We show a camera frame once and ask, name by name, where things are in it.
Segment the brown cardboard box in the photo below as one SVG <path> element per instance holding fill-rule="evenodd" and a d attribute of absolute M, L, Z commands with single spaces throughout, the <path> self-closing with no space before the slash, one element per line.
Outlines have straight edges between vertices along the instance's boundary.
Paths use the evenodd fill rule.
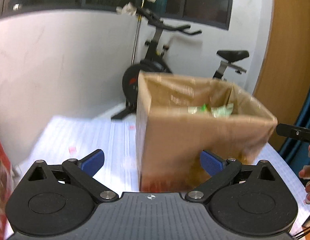
<path fill-rule="evenodd" d="M 230 103 L 229 117 L 187 111 Z M 234 83 L 142 72 L 136 114 L 139 189 L 184 192 L 197 187 L 209 178 L 199 161 L 203 150 L 252 164 L 276 125 L 276 117 Z"/>

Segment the green snack packets in box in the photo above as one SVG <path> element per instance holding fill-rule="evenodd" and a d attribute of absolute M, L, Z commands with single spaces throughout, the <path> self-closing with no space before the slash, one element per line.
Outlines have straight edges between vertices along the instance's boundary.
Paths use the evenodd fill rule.
<path fill-rule="evenodd" d="M 206 113 L 212 115 L 214 118 L 229 117 L 233 113 L 233 103 L 220 107 L 210 107 L 203 104 L 202 106 L 188 107 L 187 111 L 190 114 Z"/>

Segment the wooden door panel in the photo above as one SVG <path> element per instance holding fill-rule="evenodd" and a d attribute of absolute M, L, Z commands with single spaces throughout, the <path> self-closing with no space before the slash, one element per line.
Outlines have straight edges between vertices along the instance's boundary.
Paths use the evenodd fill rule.
<path fill-rule="evenodd" d="M 274 0 L 254 96 L 279 123 L 294 124 L 310 88 L 310 0 Z"/>

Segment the black exercise bike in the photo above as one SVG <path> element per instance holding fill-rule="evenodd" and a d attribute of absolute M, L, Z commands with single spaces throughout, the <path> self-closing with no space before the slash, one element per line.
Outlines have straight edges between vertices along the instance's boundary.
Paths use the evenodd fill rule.
<path fill-rule="evenodd" d="M 145 58 L 139 63 L 134 63 L 126 69 L 122 77 L 122 90 L 126 98 L 126 107 L 116 115 L 113 115 L 111 117 L 112 120 L 122 120 L 126 116 L 136 112 L 138 100 L 138 76 L 141 70 L 144 72 L 172 73 L 171 68 L 163 60 L 165 52 L 169 50 L 169 45 L 163 45 L 162 52 L 157 52 L 159 40 L 164 30 L 179 32 L 188 36 L 200 35 L 202 33 L 201 30 L 189 32 L 188 29 L 191 28 L 189 24 L 176 27 L 166 25 L 158 15 L 149 9 L 137 7 L 136 15 L 141 16 L 141 18 L 146 18 L 148 20 L 147 24 L 155 27 L 155 34 L 151 40 L 145 42 L 145 45 L 148 46 Z M 237 66 L 234 63 L 248 58 L 250 54 L 247 50 L 218 50 L 217 55 L 222 58 L 222 61 L 213 75 L 214 79 L 222 79 L 224 72 L 228 67 L 233 68 L 238 74 L 246 73 L 246 69 Z"/>

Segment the metal pole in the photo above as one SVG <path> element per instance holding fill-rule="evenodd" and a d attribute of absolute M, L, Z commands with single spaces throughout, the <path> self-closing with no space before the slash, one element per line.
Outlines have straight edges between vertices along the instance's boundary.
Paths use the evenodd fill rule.
<path fill-rule="evenodd" d="M 145 0 L 142 0 L 142 2 L 141 2 L 142 8 L 144 7 L 144 3 L 145 3 Z M 138 16 L 137 28 L 136 28 L 136 32 L 135 32 L 134 45 L 133 45 L 131 65 L 133 65 L 135 62 L 135 55 L 136 55 L 136 51 L 137 51 L 137 43 L 138 43 L 138 39 L 139 39 L 140 26 L 141 26 L 141 16 Z"/>

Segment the white cloth on handlebar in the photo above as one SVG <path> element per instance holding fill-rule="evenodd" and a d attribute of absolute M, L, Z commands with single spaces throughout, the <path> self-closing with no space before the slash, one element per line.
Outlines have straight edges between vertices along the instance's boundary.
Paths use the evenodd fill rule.
<path fill-rule="evenodd" d="M 137 7 L 135 7 L 131 2 L 124 5 L 123 7 L 116 7 L 116 13 L 119 15 L 130 15 L 134 16 L 137 13 Z"/>

